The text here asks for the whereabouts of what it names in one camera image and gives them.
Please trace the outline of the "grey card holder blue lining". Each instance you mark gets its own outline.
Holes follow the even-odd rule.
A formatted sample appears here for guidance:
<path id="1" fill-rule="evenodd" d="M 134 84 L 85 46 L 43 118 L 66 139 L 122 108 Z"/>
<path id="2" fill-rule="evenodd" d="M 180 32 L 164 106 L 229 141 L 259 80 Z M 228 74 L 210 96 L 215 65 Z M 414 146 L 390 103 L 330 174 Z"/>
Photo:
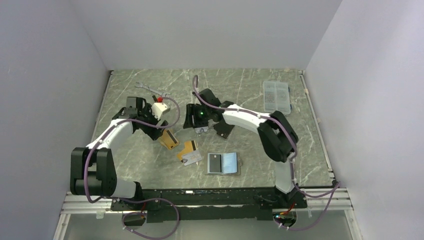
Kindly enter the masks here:
<path id="1" fill-rule="evenodd" d="M 239 155 L 236 152 L 217 153 L 222 155 L 222 173 L 218 173 L 218 174 L 208 173 L 208 154 L 207 154 L 207 161 L 206 161 L 207 175 L 233 176 L 233 175 L 241 174 L 241 162 L 239 160 Z"/>

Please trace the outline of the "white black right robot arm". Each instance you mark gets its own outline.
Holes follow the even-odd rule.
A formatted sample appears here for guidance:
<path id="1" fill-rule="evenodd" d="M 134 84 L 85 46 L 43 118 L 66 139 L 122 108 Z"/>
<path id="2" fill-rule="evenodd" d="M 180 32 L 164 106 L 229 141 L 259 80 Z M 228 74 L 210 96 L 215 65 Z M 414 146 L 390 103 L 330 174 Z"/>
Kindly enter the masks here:
<path id="1" fill-rule="evenodd" d="M 220 102 L 213 92 L 206 88 L 195 89 L 200 110 L 187 110 L 184 128 L 196 128 L 196 124 L 214 121 L 217 124 L 237 126 L 259 136 L 266 155 L 275 162 L 276 203 L 287 208 L 295 201 L 293 190 L 297 186 L 293 161 L 298 153 L 299 138 L 280 111 L 262 113 L 243 108 L 231 101 Z"/>

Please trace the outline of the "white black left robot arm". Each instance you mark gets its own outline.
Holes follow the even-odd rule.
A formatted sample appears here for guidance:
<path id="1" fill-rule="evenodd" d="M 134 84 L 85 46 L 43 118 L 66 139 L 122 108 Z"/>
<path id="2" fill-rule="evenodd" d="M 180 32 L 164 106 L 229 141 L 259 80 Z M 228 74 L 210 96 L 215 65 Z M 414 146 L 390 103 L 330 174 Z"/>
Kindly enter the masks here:
<path id="1" fill-rule="evenodd" d="M 144 203 L 141 184 L 117 177 L 113 153 L 136 131 L 140 130 L 152 140 L 163 135 L 168 125 L 161 117 L 170 107 L 159 100 L 147 103 L 142 97 L 130 96 L 126 105 L 113 117 L 108 128 L 85 147 L 76 147 L 71 152 L 70 191 L 73 195 L 120 198 L 131 210 Z"/>

